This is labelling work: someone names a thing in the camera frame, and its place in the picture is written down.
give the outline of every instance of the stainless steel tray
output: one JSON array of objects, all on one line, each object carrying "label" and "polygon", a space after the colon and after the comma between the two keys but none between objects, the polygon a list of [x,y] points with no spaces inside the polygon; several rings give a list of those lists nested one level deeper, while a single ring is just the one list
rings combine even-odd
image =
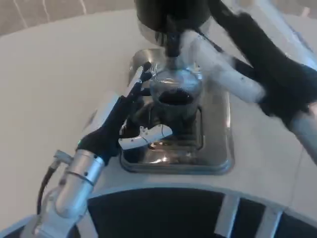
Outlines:
[{"label": "stainless steel tray", "polygon": [[[164,59],[162,49],[137,52],[130,64],[129,80],[147,61],[152,63],[154,72],[159,71]],[[143,97],[143,101],[149,104],[152,98]],[[128,171],[139,173],[220,175],[229,171],[234,165],[229,95],[210,80],[204,80],[196,129],[201,146],[194,151],[186,146],[164,146],[166,140],[162,140],[140,148],[141,153],[132,153],[137,156],[133,162],[131,158],[125,158],[130,156],[129,153],[121,153],[121,165]]]}]

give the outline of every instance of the robotic hand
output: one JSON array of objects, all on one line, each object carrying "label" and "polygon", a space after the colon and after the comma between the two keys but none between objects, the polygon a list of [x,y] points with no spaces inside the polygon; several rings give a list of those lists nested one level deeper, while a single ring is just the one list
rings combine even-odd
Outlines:
[{"label": "robotic hand", "polygon": [[[65,238],[74,225],[85,215],[87,199],[93,191],[101,171],[111,157],[123,150],[141,147],[172,134],[166,125],[150,129],[142,128],[140,136],[120,139],[120,130],[138,99],[142,83],[149,80],[152,65],[147,62],[140,67],[124,96],[106,95],[93,113],[78,142],[74,157],[61,151],[49,167],[39,192],[36,218],[22,233],[23,238]],[[50,191],[42,204],[42,195],[48,180],[63,162],[68,164],[58,187]]]},{"label": "robotic hand", "polygon": [[284,42],[297,50],[294,61],[245,13],[233,13],[222,1],[210,0],[211,15],[251,66],[228,56],[199,31],[182,35],[184,59],[196,62],[210,79],[246,102],[258,103],[268,116],[279,117],[317,165],[317,61],[292,33]]}]

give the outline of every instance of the espresso machine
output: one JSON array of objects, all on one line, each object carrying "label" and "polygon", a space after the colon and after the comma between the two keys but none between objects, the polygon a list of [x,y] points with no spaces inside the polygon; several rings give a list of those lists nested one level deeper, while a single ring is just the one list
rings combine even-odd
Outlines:
[{"label": "espresso machine", "polygon": [[120,161],[131,172],[223,174],[234,165],[229,95],[208,80],[199,65],[181,55],[180,32],[208,32],[211,14],[206,0],[135,0],[141,34],[158,49],[137,52],[130,80],[149,61],[152,79],[122,127],[132,138],[157,124],[173,135],[143,147],[124,150]]}]

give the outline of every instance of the white countertop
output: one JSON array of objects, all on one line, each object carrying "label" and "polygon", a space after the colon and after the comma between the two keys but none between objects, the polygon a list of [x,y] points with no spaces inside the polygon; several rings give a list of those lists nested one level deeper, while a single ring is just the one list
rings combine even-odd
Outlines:
[{"label": "white countertop", "polygon": [[[287,20],[317,52],[312,32],[317,22],[294,16]],[[211,28],[216,43],[239,54],[219,27]],[[122,92],[132,56],[150,47],[139,33],[134,10],[77,17],[0,38],[0,231],[35,213],[37,192],[55,150],[74,153],[103,93]],[[310,189],[317,167],[307,156],[301,159],[296,138],[255,105],[231,97],[231,109],[235,167],[227,175],[130,174],[113,158],[95,195],[156,186],[231,191],[317,221],[317,189]],[[61,170],[49,189],[60,175]]]}]

